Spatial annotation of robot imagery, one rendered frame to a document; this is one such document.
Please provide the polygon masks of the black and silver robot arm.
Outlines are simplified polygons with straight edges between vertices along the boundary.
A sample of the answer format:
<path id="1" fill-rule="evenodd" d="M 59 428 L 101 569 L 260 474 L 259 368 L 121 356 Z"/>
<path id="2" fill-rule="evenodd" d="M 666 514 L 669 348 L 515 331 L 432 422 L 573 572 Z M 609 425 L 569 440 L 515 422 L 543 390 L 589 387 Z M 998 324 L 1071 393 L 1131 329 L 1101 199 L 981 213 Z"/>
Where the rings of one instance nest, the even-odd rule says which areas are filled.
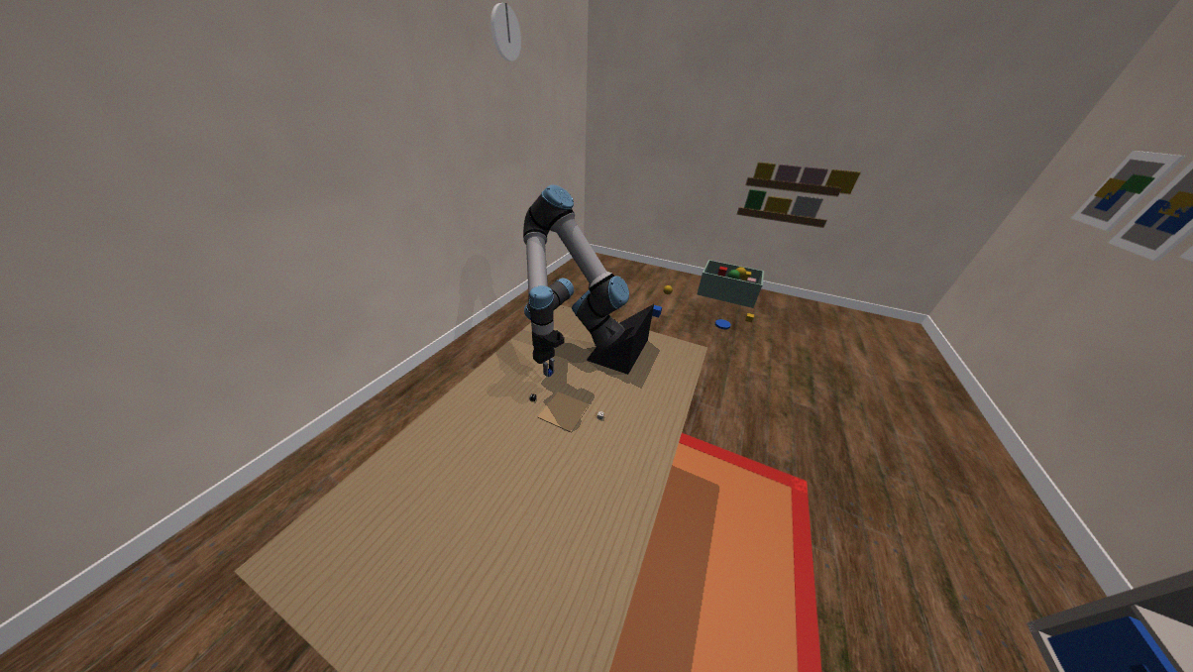
<path id="1" fill-rule="evenodd" d="M 585 327 L 589 329 L 596 349 L 601 350 L 622 337 L 625 331 L 608 314 L 628 303 L 629 286 L 620 277 L 607 273 L 598 260 L 595 249 L 591 247 L 575 222 L 571 210 L 574 201 L 565 189 L 549 185 L 530 206 L 524 220 L 524 242 L 527 252 L 528 297 L 524 313 L 534 325 L 550 325 L 552 312 L 571 298 L 574 286 L 571 280 L 560 279 L 548 286 L 546 280 L 546 235 L 556 232 L 577 267 L 589 280 L 589 291 L 571 306 Z"/>

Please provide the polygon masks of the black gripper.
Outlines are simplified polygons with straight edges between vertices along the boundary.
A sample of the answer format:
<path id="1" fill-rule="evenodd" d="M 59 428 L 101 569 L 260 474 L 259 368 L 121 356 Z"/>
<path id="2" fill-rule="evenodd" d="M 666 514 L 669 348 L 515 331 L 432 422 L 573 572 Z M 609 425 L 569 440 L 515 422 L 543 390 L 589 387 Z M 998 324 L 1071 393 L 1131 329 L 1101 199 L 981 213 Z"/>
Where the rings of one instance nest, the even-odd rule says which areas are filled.
<path id="1" fill-rule="evenodd" d="M 564 344 L 564 337 L 561 332 L 554 331 L 554 319 L 552 323 L 550 325 L 534 325 L 531 321 L 531 328 L 532 328 L 532 343 L 534 347 L 533 359 L 538 364 L 543 364 L 543 374 L 548 378 L 549 370 L 546 359 L 549 359 L 549 369 L 552 370 L 554 372 L 554 360 L 555 360 L 552 359 L 552 357 L 555 356 L 554 347 L 558 347 L 560 345 Z"/>

